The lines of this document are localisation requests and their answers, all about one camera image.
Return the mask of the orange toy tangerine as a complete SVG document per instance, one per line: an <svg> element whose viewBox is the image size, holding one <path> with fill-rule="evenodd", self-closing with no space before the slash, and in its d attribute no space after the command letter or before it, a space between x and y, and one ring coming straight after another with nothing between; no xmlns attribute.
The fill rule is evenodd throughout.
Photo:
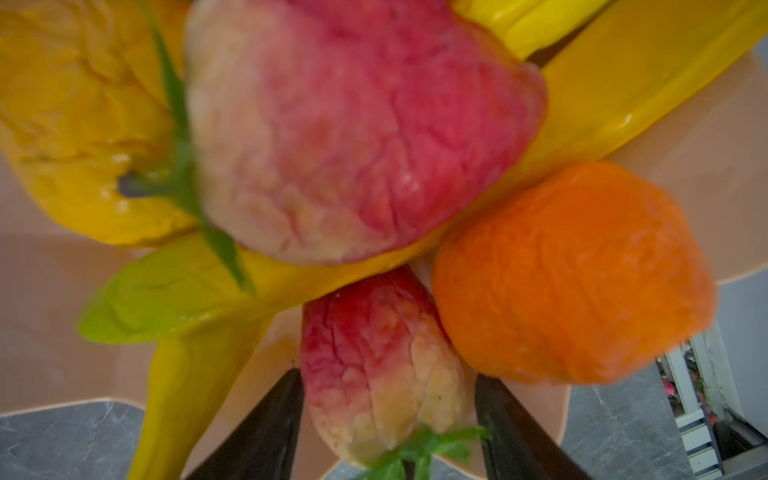
<svg viewBox="0 0 768 480"><path fill-rule="evenodd" d="M677 202L608 162L559 171L477 217L432 274L463 359L525 383L611 383L715 318L717 286Z"/></svg>

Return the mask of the large red toy peach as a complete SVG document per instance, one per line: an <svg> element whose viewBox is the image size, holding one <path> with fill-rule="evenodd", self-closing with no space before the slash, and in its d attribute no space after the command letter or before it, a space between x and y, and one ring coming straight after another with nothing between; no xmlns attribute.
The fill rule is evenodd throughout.
<svg viewBox="0 0 768 480"><path fill-rule="evenodd" d="M292 264L417 242L547 113L540 71L445 1L197 1L184 54L206 217Z"/></svg>

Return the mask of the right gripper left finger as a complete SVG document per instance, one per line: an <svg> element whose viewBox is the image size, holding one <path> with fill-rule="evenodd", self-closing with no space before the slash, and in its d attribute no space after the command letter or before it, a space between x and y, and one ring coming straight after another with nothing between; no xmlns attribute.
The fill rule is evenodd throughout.
<svg viewBox="0 0 768 480"><path fill-rule="evenodd" d="M303 407L303 382L293 368L187 479L290 479Z"/></svg>

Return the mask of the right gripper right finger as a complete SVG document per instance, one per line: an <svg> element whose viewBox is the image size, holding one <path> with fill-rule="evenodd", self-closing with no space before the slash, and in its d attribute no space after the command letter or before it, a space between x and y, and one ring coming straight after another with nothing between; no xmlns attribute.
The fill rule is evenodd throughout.
<svg viewBox="0 0 768 480"><path fill-rule="evenodd" d="M477 376L475 410L490 435L482 442L489 479L592 480L500 380Z"/></svg>

